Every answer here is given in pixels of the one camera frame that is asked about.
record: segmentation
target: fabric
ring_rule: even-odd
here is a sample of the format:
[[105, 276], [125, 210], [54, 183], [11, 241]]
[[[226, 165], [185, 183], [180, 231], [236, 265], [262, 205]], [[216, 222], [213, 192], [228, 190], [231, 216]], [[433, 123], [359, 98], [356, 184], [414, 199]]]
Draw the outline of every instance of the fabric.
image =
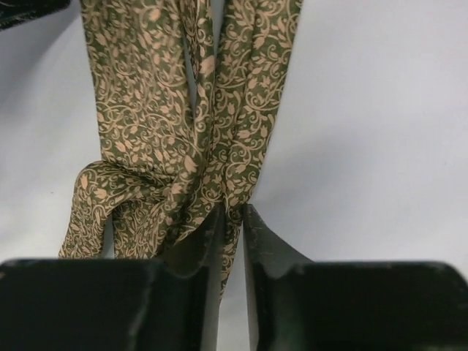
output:
[[[227, 206], [222, 287], [257, 183], [301, 0], [226, 0], [217, 53], [209, 0], [81, 0], [102, 160], [82, 170], [59, 257], [152, 258]], [[191, 108], [184, 42], [196, 82]]]

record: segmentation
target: floral patterned cloth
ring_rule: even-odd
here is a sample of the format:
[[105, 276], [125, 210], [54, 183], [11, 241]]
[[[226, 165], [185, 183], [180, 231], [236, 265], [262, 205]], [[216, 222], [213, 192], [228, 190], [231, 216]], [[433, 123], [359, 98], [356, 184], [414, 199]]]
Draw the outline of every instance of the floral patterned cloth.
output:
[[226, 0], [216, 60], [210, 0], [80, 1], [102, 161], [77, 178], [59, 257], [98, 257], [109, 216], [116, 258], [155, 257], [224, 201], [224, 288], [241, 206], [257, 183], [278, 111], [301, 0]]

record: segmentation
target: white surface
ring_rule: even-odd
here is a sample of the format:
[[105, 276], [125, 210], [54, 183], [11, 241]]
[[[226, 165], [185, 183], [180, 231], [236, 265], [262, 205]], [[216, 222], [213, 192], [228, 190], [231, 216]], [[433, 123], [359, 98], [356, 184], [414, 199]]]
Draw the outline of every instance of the white surface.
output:
[[[468, 2], [305, 0], [252, 202], [316, 260], [437, 259], [468, 276]], [[78, 4], [0, 32], [0, 260], [54, 257], [99, 158]], [[248, 349], [241, 254], [219, 350]]]

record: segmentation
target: swirl pattern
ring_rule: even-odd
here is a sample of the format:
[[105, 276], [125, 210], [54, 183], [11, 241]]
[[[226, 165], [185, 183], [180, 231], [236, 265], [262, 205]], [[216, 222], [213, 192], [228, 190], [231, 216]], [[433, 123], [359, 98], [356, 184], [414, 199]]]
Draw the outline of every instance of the swirl pattern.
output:
[[78, 175], [59, 257], [98, 257], [109, 216], [116, 258], [155, 257], [224, 201], [223, 290], [241, 206], [279, 108], [301, 0], [227, 0], [216, 61], [210, 0], [80, 2], [102, 160]]

